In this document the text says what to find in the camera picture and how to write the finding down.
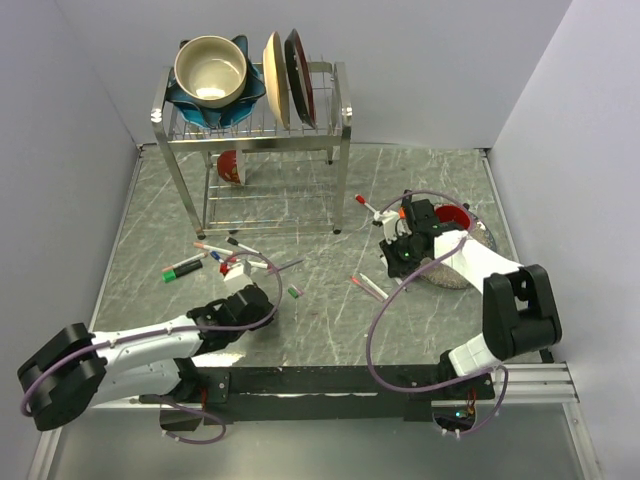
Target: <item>plate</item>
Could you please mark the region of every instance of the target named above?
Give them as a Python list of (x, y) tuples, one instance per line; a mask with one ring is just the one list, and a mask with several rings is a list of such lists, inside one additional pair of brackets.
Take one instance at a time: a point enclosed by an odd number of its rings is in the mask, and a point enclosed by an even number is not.
[(287, 89), (287, 74), (280, 35), (273, 32), (267, 46), (262, 52), (264, 80), (267, 87), (269, 108), (284, 128), (289, 129), (289, 91)]
[(245, 35), (238, 35), (233, 40), (247, 59), (247, 82), (240, 97), (223, 108), (206, 108), (196, 105), (180, 88), (172, 76), (167, 89), (167, 101), (173, 103), (185, 122), (193, 123), (203, 129), (228, 128), (237, 125), (253, 112), (256, 101), (266, 94), (260, 72), (248, 59), (249, 42)]
[(284, 56), (287, 63), (287, 75), (293, 103), (300, 120), (316, 128), (316, 109), (313, 103), (313, 87), (309, 66), (304, 55), (300, 35), (294, 28), (284, 41)]

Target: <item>rack leg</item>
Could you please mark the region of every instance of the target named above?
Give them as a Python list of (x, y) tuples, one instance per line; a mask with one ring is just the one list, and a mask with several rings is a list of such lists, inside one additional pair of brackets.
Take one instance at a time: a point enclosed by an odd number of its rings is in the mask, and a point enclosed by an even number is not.
[(347, 190), (347, 172), (349, 170), (349, 147), (351, 145), (351, 128), (343, 130), (340, 139), (340, 160), (338, 163), (338, 178), (336, 196), (333, 200), (333, 233), (342, 232), (344, 224), (344, 195)]
[(176, 188), (178, 189), (178, 194), (182, 199), (184, 208), (187, 209), (187, 215), (189, 216), (189, 220), (191, 220), (191, 225), (193, 225), (193, 229), (195, 230), (198, 238), (202, 240), (205, 238), (204, 230), (202, 229), (202, 223), (198, 218), (196, 207), (193, 204), (193, 199), (191, 198), (189, 190), (187, 189), (187, 184), (184, 182), (184, 177), (182, 176), (182, 172), (180, 171), (180, 166), (176, 161), (176, 157), (173, 154), (171, 147), (169, 147), (167, 143), (159, 141), (158, 146), (160, 147), (160, 151), (162, 152), (164, 161), (167, 164), (169, 173), (171, 173), (173, 182), (176, 184)]

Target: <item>white marker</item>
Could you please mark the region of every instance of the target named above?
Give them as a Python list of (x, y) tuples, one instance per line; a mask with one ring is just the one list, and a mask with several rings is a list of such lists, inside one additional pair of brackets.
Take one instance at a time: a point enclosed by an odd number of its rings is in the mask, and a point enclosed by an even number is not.
[[(234, 252), (231, 250), (226, 250), (224, 248), (212, 247), (211, 245), (206, 245), (200, 242), (193, 242), (193, 246), (196, 248), (201, 248), (202, 250), (207, 250), (208, 252), (216, 252), (221, 255), (233, 255)], [(269, 266), (266, 263), (262, 262), (252, 262), (249, 261), (249, 265), (255, 268), (261, 268), (262, 270), (266, 270)]]
[(362, 195), (356, 195), (356, 200), (358, 201), (358, 203), (364, 205), (365, 207), (367, 207), (369, 209), (369, 211), (371, 213), (376, 213), (377, 210), (375, 208), (373, 208), (369, 202), (367, 202), (364, 197)]
[(367, 285), (369, 285), (371, 288), (373, 288), (376, 291), (376, 293), (378, 295), (380, 295), (385, 300), (387, 298), (389, 298), (389, 295), (387, 294), (387, 292), (385, 292), (379, 286), (377, 286), (375, 283), (373, 283), (373, 280), (371, 280), (369, 277), (367, 277), (364, 273), (361, 273), (360, 276), (367, 283)]
[(251, 247), (247, 247), (246, 245), (243, 245), (242, 243), (240, 243), (239, 241), (237, 241), (235, 238), (233, 237), (227, 237), (225, 238), (225, 240), (227, 241), (227, 243), (235, 246), (235, 247), (240, 247), (243, 250), (246, 250), (247, 252), (253, 252), (253, 253), (260, 253), (259, 251), (251, 248)]

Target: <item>white wall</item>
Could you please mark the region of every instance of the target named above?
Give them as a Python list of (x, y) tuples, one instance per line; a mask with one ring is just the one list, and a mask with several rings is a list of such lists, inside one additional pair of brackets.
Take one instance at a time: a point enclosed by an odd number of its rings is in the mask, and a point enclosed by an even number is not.
[(0, 465), (25, 478), (39, 434), (18, 367), (89, 320), (136, 149), (52, 0), (0, 2)]
[(638, 478), (640, 2), (574, 0), (491, 154), (607, 478)]
[(308, 55), (347, 63), (354, 140), (492, 146), (570, 0), (57, 0), (125, 124), (149, 112), (178, 43), (246, 33), (262, 58), (293, 27)]

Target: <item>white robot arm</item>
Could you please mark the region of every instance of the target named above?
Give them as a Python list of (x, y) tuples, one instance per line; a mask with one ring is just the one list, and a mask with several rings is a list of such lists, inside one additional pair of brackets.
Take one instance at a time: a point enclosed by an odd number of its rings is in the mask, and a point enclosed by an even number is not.
[[(87, 353), (48, 376), (31, 396), (29, 409), (36, 427), (41, 431), (60, 427), (89, 406), (120, 398), (154, 394), (183, 401), (207, 388), (191, 357), (225, 348), (240, 338), (245, 326), (268, 318), (274, 310), (266, 293), (251, 280), (247, 261), (224, 264), (221, 272), (228, 297), (168, 322), (94, 333), (79, 323), (60, 331), (18, 370), (25, 392), (57, 362), (83, 350)], [(210, 327), (227, 330), (207, 330)]]
[[(412, 201), (407, 195), (400, 212), (378, 212), (364, 198), (356, 200), (374, 212), (374, 225), (382, 227), (384, 239), (379, 245), (391, 278), (415, 272), (425, 258), (450, 253), (468, 235), (459, 223), (442, 221), (429, 200)], [(558, 312), (542, 267), (508, 260), (471, 237), (442, 264), (483, 296), (482, 333), (443, 355), (447, 375), (469, 375), (560, 341)]]

